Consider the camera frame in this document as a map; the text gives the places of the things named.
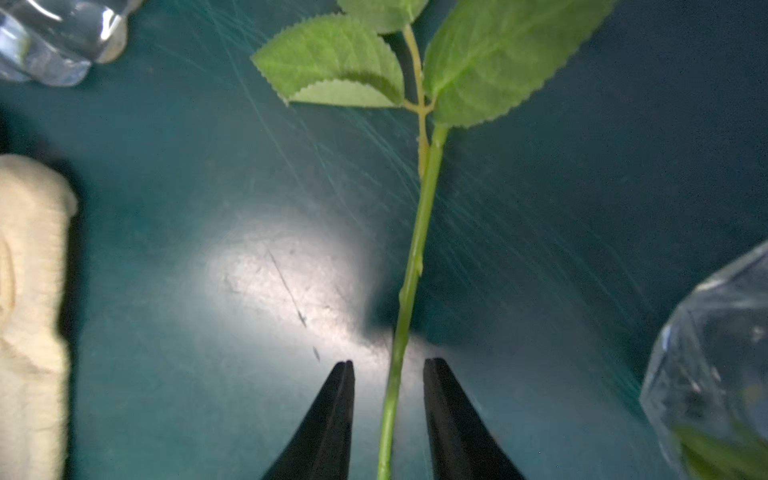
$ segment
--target serrated leaf edge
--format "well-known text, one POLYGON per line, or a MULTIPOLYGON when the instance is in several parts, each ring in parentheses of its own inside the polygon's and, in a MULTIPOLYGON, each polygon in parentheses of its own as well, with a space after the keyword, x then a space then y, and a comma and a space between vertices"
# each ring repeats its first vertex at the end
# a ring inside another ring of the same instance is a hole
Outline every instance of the serrated leaf edge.
MULTIPOLYGON (((547 84, 548 81, 550 81, 552 78, 554 78, 555 75, 557 75, 560 70, 562 70, 563 68, 565 68, 566 65, 568 65, 568 62, 573 58, 574 55, 576 55, 578 53, 580 48, 581 48, 580 45, 578 47, 576 47, 576 49, 573 50, 573 52, 568 54, 568 57, 565 59, 565 62, 563 62, 562 65, 557 67, 554 70, 554 72, 552 72, 552 75, 550 75, 549 77, 546 77, 543 81, 541 81, 539 86, 537 86, 536 88, 531 90, 531 93, 529 93, 528 96, 526 96, 524 98, 521 98, 520 101, 517 104, 512 105, 510 108, 508 108, 503 113, 500 113, 499 115, 495 115, 495 116, 490 116, 490 117, 484 118, 484 119, 482 119, 480 121, 477 121, 475 123, 471 123, 471 124, 453 124, 452 126, 453 127, 457 127, 457 128, 472 128, 472 127, 477 127, 478 125, 487 124, 488 122, 494 121, 497 118, 501 118, 501 117, 504 117, 505 115, 508 115, 509 112, 513 111, 514 109, 516 109, 517 107, 519 107, 520 105, 522 105, 526 101, 528 101, 528 99, 530 99, 531 96, 533 96, 533 94, 541 91, 544 88, 544 86, 547 84)), ((440 102, 439 102, 439 99, 435 100, 435 101, 437 102, 437 103, 435 103, 435 110, 437 110, 438 108, 440 108, 440 102)))
MULTIPOLYGON (((315 86, 315 85, 317 85, 317 84, 322 84, 322 83, 326 83, 326 82, 329 82, 329 83, 336 83, 336 82, 340 82, 340 83, 343 83, 343 84, 357 84, 357 85, 362 85, 362 86, 365 86, 365 87, 371 87, 373 90, 375 90, 375 91, 379 92, 379 93, 381 94, 381 96, 382 96, 382 97, 384 97, 384 98, 386 98, 387 100, 389 100, 389 103, 390 103, 390 105, 388 105, 388 106, 385 106, 385 107, 358 107, 358 108, 397 108, 397 107, 399 107, 399 106, 401 106, 401 105, 402 105, 402 104, 396 104, 395 102, 393 102, 391 98, 387 97, 387 96, 386 96, 386 94, 384 94, 382 91, 380 91, 378 88, 374 87, 374 86, 373 86, 373 85, 371 85, 371 84, 368 84, 368 83, 364 83, 364 82, 361 82, 361 81, 355 81, 355 80, 346 80, 345 78, 329 78, 329 79, 326 79, 326 80, 316 81, 316 82, 314 82, 314 83, 312 83, 312 84, 309 84, 309 85, 307 85, 306 87, 302 88, 301 90, 299 90, 298 92, 294 93, 293 95, 291 95, 291 98, 294 98, 294 97, 296 97, 298 94, 300 94, 301 92, 305 91, 305 90, 306 90, 306 89, 308 89, 308 88, 311 88, 311 87, 314 87, 314 86, 315 86)), ((290 104, 290 102, 291 102, 292 100, 290 100, 290 99, 287 99, 287 100, 286 100, 286 99, 283 99, 283 101, 285 101, 285 102, 286 102, 286 104, 290 104)), ((294 101, 294 102, 295 102, 295 103, 312 103, 312 104, 320 104, 320 103, 313 103, 313 102, 302 102, 302 101, 294 101)))
MULTIPOLYGON (((326 14, 323 14, 323 15, 316 15, 316 16, 314 16, 314 17, 305 18, 305 19, 303 19, 301 22, 297 22, 297 23, 294 23, 294 24, 292 24, 292 25, 288 25, 288 26, 284 27, 283 29, 281 29, 280 31, 278 31, 278 32, 277 32, 277 33, 276 33, 276 34, 275 34, 275 35, 274 35, 274 36, 273 36, 273 37, 272 37, 272 38, 271 38, 271 39, 270 39, 270 40, 269 40, 267 43, 265 43, 264 45, 262 45, 262 46, 261 46, 261 48, 263 48, 264 46, 266 46, 267 44, 269 44, 271 41, 277 40, 277 39, 278 39, 278 38, 279 38, 281 35, 285 34, 285 33, 286 33, 287 31, 289 31, 291 28, 299 27, 299 26, 301 26, 301 25, 303 25, 303 24, 305 24, 305 23, 307 23, 307 22, 311 22, 311 21, 313 21, 313 20, 317 20, 318 18, 331 18, 331 17, 349 18, 349 19, 351 19, 353 22, 357 22, 359 25, 363 26, 364 28, 367 28, 368 30, 370 30, 370 32, 371 32, 372 34, 374 34, 374 35, 375 35, 375 36, 376 36, 376 37, 379 39, 379 42, 381 42, 381 43, 382 43, 382 44, 383 44, 383 45, 384 45, 384 46, 387 48, 387 50, 388 50, 390 53, 392 53, 393 55, 395 55, 395 58, 397 58, 397 54, 395 53, 395 51, 394 51, 394 50, 392 50, 392 47, 390 47, 390 46, 389 46, 389 44, 388 44, 386 41, 384 41, 384 38, 382 38, 382 36, 381 36, 380 34, 376 33, 376 30, 374 30, 373 28, 371 28, 370 26, 368 26, 368 25, 367 25, 365 22, 363 22, 363 21, 362 21, 362 20, 360 20, 359 18, 357 18, 357 17, 354 17, 354 16, 352 16, 352 15, 349 15, 349 14, 346 14, 346 13, 326 13, 326 14)), ((277 94, 277 96, 280 98, 280 100, 282 100, 282 101, 283 101, 283 103, 284 103, 286 106, 288 106, 288 105, 290 105, 290 100, 289 100, 288 98, 285 98, 284 96, 282 96, 282 95, 281 95, 281 93, 279 93, 279 92, 277 91, 277 89, 275 88, 274 84, 273 84, 273 83, 270 81, 270 79, 269 79, 269 78, 267 78, 267 77, 264 75, 264 73, 261 71, 261 68, 259 68, 259 65, 256 63, 256 56, 259 54, 259 51, 261 51, 261 48, 259 48, 258 50, 256 50, 256 51, 253 53, 253 55, 251 55, 251 56, 250 56, 250 60, 251 60, 251 63, 253 63, 253 65, 254 65, 254 66, 256 67, 256 69, 259 71, 259 74, 262 76, 262 78, 263 78, 264 80, 266 80, 267 84, 269 84, 269 86, 272 88, 272 91, 274 91, 274 92, 277 94)), ((314 84, 317 84, 317 83, 321 83, 321 82, 324 82, 324 81, 330 81, 330 80, 345 80, 345 79, 343 79, 343 78, 334 78, 334 77, 328 77, 328 78, 324 78, 323 80, 320 80, 320 81, 316 81, 316 82, 313 82, 313 83, 311 83, 311 84, 308 84, 308 85, 304 85, 304 86, 303 86, 303 87, 301 87, 299 90, 297 90, 297 91, 294 91, 294 92, 292 93, 292 95, 291 95, 291 96, 294 96, 295 94, 298 94, 300 91, 304 90, 305 88, 311 87, 311 86, 312 86, 312 85, 314 85, 314 84)), ((405 94, 405 85, 403 85, 403 94, 405 94)), ((392 103, 392 105, 394 105, 394 106, 399 106, 400 104, 396 104, 395 102, 393 102, 393 103, 392 103)))

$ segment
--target scratch mark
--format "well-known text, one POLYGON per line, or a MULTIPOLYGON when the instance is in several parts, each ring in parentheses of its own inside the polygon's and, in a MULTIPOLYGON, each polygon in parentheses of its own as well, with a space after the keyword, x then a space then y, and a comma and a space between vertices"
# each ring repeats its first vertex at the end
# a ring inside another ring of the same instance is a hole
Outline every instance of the scratch mark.
POLYGON ((272 259, 272 263, 275 264, 275 268, 277 269, 277 274, 280 276, 280 279, 283 281, 283 286, 286 287, 288 296, 290 296, 290 301, 293 302, 293 307, 296 308, 296 314, 299 316, 299 320, 301 320, 301 324, 304 325, 304 328, 306 328, 306 318, 304 318, 304 315, 302 315, 301 310, 299 309, 299 304, 296 303, 296 299, 293 297, 293 292, 291 292, 290 287, 288 287, 288 282, 286 281, 286 277, 283 276, 283 271, 280 269, 280 266, 277 265, 277 260, 275 260, 275 256, 272 254, 272 251, 267 250, 266 252, 270 255, 270 258, 272 259))
POLYGON ((179 53, 177 53, 177 52, 175 52, 173 50, 170 50, 168 47, 165 47, 165 46, 163 46, 163 45, 161 45, 159 43, 154 44, 154 47, 157 48, 159 51, 162 51, 166 55, 169 55, 169 56, 171 56, 173 58, 181 60, 182 62, 186 63, 187 65, 190 65, 190 66, 196 68, 197 70, 202 71, 204 74, 210 75, 210 77, 212 79, 214 79, 218 83, 224 85, 225 87, 232 88, 234 86, 230 82, 224 80, 223 78, 214 75, 213 72, 211 72, 207 68, 203 67, 202 65, 196 63, 195 61, 193 61, 193 60, 191 60, 191 59, 189 59, 187 57, 184 57, 183 55, 181 55, 181 54, 179 54, 179 53))
POLYGON ((205 52, 210 55, 210 50, 208 50, 208 46, 205 45, 205 42, 197 34, 197 29, 192 26, 192 24, 189 21, 189 18, 184 13, 182 13, 181 3, 179 3, 179 0, 174 0, 174 4, 176 4, 176 10, 179 12, 179 16, 184 19, 184 23, 187 25, 187 28, 192 33, 192 36, 195 38, 195 40, 197 40, 197 43, 200 44, 200 47, 202 47, 203 50, 205 50, 205 52))
POLYGON ((240 69, 237 67, 237 64, 235 63, 235 59, 232 56, 232 52, 230 51, 229 47, 227 47, 227 43, 224 41, 224 35, 221 31, 221 27, 219 26, 218 20, 216 20, 216 16, 214 14, 214 9, 210 5, 210 0, 205 0, 207 7, 208 7, 208 15, 210 16, 211 21, 214 23, 214 27, 216 28, 216 31, 219 35, 219 39, 221 41, 222 46, 224 47, 224 51, 227 53, 227 57, 230 59, 230 63, 232 64, 232 69, 235 71, 235 75, 237 76, 237 80, 240 82, 240 86, 243 89, 243 93, 245 94, 246 98, 250 102, 251 107, 253 107, 253 112, 256 113, 257 118, 259 119, 259 122, 264 127, 264 131, 266 132, 266 135, 270 138, 272 143, 275 145, 275 148, 277 149, 277 153, 280 154, 280 157, 285 162, 286 166, 289 168, 291 174, 293 175, 293 178, 296 179, 296 182, 304 189, 304 186, 301 182, 301 179, 299 179, 299 174, 296 172, 296 168, 293 166, 291 161, 288 159, 288 156, 286 155, 285 151, 283 150, 283 146, 280 145, 280 142, 277 141, 277 138, 275 138, 275 134, 270 129, 270 126, 267 124, 267 122, 264 120, 263 115, 261 114, 261 111, 259 110, 258 105, 256 104, 256 101, 253 99, 253 96, 250 94, 250 91, 248 90, 248 87, 245 85, 245 80, 243 80, 243 75, 240 73, 240 69))
POLYGON ((240 4, 237 2, 237 0, 232 0, 232 7, 234 8, 235 15, 237 15, 237 20, 238 20, 237 24, 240 27, 240 33, 243 35, 243 42, 245 43, 245 45, 248 45, 248 47, 250 47, 251 50, 256 51, 256 49, 253 46, 251 46, 250 42, 248 41, 248 37, 246 36, 246 33, 245 33, 245 28, 243 27, 243 22, 242 20, 240 20, 241 19, 240 13, 242 12, 242 9, 240 8, 240 4))

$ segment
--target black blade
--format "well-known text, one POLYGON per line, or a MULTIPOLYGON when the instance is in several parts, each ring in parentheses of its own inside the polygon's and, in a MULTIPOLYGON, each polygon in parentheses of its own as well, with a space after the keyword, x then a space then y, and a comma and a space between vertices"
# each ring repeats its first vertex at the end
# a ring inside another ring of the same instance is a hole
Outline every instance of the black blade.
POLYGON ((339 362, 263 480, 346 480, 354 402, 355 369, 339 362))
POLYGON ((435 480, 525 480, 483 425, 444 359, 424 363, 435 480))

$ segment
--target plant cutting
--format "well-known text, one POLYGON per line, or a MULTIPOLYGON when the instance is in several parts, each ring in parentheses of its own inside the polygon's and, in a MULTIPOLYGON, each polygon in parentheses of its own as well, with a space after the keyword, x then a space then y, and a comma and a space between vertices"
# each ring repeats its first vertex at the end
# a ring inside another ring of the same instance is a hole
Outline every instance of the plant cutting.
POLYGON ((412 23, 428 1, 339 0, 341 13, 289 27, 253 55, 253 63, 286 103, 405 108, 418 118, 415 167, 421 193, 399 293, 378 480, 390 478, 403 358, 449 133, 492 121, 520 105, 591 37, 614 5, 614 0, 459 0, 422 62, 412 23), (406 99, 402 67, 385 35, 405 39, 415 99, 406 99))

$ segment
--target leaf petiole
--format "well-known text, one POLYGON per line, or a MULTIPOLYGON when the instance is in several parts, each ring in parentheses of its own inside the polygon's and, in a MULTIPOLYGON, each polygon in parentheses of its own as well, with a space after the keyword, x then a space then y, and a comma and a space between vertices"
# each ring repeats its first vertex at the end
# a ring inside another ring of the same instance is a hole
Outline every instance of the leaf petiole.
POLYGON ((419 116, 419 178, 424 179, 424 173, 429 161, 429 137, 427 137, 427 110, 424 103, 424 75, 422 74, 422 56, 419 54, 419 44, 416 43, 416 36, 413 34, 413 28, 408 24, 402 30, 402 36, 406 40, 408 50, 411 52, 413 61, 413 77, 416 81, 416 97, 419 102, 419 109, 416 114, 419 116))

